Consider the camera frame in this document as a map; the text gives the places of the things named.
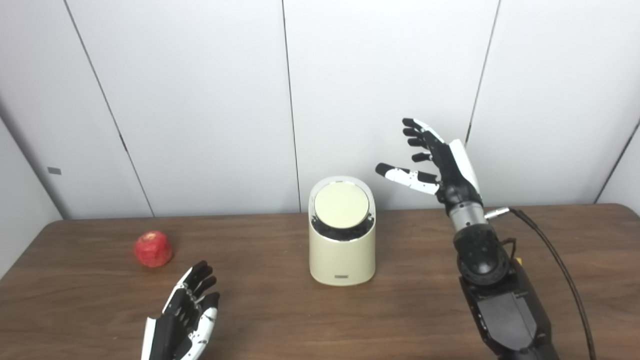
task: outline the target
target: red apple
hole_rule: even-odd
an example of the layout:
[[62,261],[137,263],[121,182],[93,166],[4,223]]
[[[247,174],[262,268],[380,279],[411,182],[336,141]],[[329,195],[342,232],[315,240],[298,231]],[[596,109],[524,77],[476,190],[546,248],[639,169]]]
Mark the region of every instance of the red apple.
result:
[[149,231],[142,234],[134,248],[136,258],[145,266],[157,268],[168,263],[173,256],[171,243],[160,231]]

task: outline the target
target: panel seam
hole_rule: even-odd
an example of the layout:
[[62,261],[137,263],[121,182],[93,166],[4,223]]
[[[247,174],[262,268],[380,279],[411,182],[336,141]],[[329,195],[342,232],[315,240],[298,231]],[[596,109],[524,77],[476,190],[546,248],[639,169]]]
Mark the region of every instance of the panel seam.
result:
[[284,49],[287,57],[287,81],[289,83],[289,107],[291,108],[291,131],[293,132],[293,157],[296,164],[296,183],[298,184],[298,211],[302,212],[302,197],[300,194],[300,171],[298,170],[298,146],[296,145],[296,124],[293,121],[293,96],[291,95],[291,70],[289,69],[289,43],[287,42],[287,20],[284,12],[284,0],[282,3],[282,28],[284,30]]
[[602,185],[602,188],[600,189],[600,192],[598,192],[598,196],[596,196],[596,199],[593,201],[594,204],[597,204],[598,200],[600,200],[600,197],[602,196],[602,193],[604,192],[604,189],[607,187],[607,184],[609,183],[609,180],[611,180],[611,177],[613,176],[613,173],[616,171],[616,168],[618,167],[618,164],[620,163],[620,160],[622,160],[622,157],[625,155],[625,152],[627,151],[627,147],[629,147],[629,144],[631,143],[631,140],[633,140],[634,136],[636,135],[636,132],[637,132],[639,126],[640,126],[640,119],[638,120],[638,123],[636,124],[636,127],[634,128],[634,130],[631,132],[631,136],[627,140],[627,143],[622,148],[622,151],[620,152],[620,155],[618,156],[618,159],[616,160],[616,163],[613,165],[613,168],[609,172],[609,175],[607,176],[607,179],[604,181],[604,184]]
[[131,154],[127,150],[127,146],[126,146],[126,144],[124,142],[124,138],[122,137],[122,132],[120,132],[120,127],[118,126],[118,122],[116,121],[116,118],[113,115],[113,111],[111,110],[111,105],[110,105],[109,101],[107,100],[107,95],[104,93],[104,88],[102,87],[102,83],[100,82],[100,78],[98,78],[98,73],[96,72],[95,67],[93,66],[93,62],[91,61],[91,56],[89,56],[89,52],[86,49],[86,46],[84,44],[84,40],[82,39],[82,36],[80,35],[80,31],[78,30],[78,27],[77,27],[77,24],[76,24],[76,20],[75,20],[73,14],[71,13],[71,9],[69,8],[69,4],[67,3],[67,0],[63,0],[63,2],[65,3],[65,8],[67,8],[67,13],[69,14],[69,18],[71,18],[71,23],[74,25],[74,29],[76,31],[76,34],[78,35],[78,39],[80,40],[80,44],[82,45],[82,48],[83,48],[83,51],[84,51],[84,55],[86,56],[86,59],[89,61],[89,66],[91,67],[91,71],[93,72],[93,76],[95,77],[95,80],[98,83],[98,87],[100,88],[100,93],[102,94],[102,98],[104,99],[104,102],[107,105],[107,109],[109,110],[109,115],[111,116],[111,120],[113,121],[113,125],[115,125],[116,130],[118,131],[118,135],[120,136],[120,139],[122,141],[122,145],[124,145],[124,149],[125,149],[125,152],[127,153],[127,157],[129,157],[129,163],[131,163],[131,167],[133,168],[133,172],[134,172],[134,174],[136,174],[136,179],[138,180],[138,184],[140,185],[140,189],[142,190],[142,194],[145,197],[145,200],[147,202],[147,206],[149,207],[149,211],[151,211],[151,216],[156,217],[156,214],[154,213],[154,209],[151,207],[151,203],[149,202],[149,197],[147,196],[147,192],[145,191],[145,187],[142,186],[142,181],[140,180],[140,175],[138,174],[138,170],[136,169],[136,165],[133,163],[133,159],[131,158]]
[[489,34],[489,42],[486,46],[486,53],[484,54],[484,61],[482,64],[482,71],[480,72],[480,79],[478,80],[478,88],[476,89],[476,98],[474,99],[474,106],[471,109],[471,117],[469,118],[469,127],[467,128],[467,136],[465,137],[465,146],[469,143],[469,136],[471,135],[471,127],[474,122],[474,115],[476,114],[476,106],[478,103],[478,96],[480,95],[480,88],[482,87],[482,81],[484,79],[484,70],[486,68],[486,61],[489,58],[489,50],[491,49],[491,43],[493,41],[493,32],[495,31],[495,25],[498,22],[498,13],[500,12],[500,4],[502,0],[498,0],[498,6],[495,8],[495,16],[493,17],[493,24],[491,26],[491,33]]

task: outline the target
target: wooden table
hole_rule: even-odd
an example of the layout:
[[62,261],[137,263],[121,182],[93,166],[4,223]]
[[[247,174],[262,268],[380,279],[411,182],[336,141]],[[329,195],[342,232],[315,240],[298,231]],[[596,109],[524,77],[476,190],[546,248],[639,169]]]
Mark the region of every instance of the wooden table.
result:
[[[600,360],[640,353],[640,219],[619,205],[523,208],[554,242],[585,302]],[[541,240],[518,238],[563,360],[587,359],[571,293]],[[162,230],[175,257],[158,269],[133,256]],[[146,316],[206,259],[222,294],[202,359],[495,359],[458,284],[442,210],[381,211],[372,281],[334,288],[308,272],[306,214],[61,221],[47,226],[0,281],[1,359],[138,359]]]

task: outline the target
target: small gray sticker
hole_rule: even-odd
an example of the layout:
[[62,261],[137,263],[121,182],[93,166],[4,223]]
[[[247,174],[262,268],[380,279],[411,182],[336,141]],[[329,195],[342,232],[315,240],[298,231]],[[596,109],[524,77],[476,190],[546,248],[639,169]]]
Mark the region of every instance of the small gray sticker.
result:
[[49,171],[50,174],[62,175],[62,170],[58,169],[57,167],[47,167],[47,171]]

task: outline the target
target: robotic finger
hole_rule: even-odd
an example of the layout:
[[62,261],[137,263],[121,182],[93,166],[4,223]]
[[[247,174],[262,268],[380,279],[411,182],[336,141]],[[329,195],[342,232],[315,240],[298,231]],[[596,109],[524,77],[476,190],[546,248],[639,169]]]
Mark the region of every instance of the robotic finger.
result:
[[385,163],[379,163],[376,167],[376,172],[391,181],[409,186],[419,192],[434,195],[440,188],[437,176],[428,172],[411,171],[407,168],[393,167]]

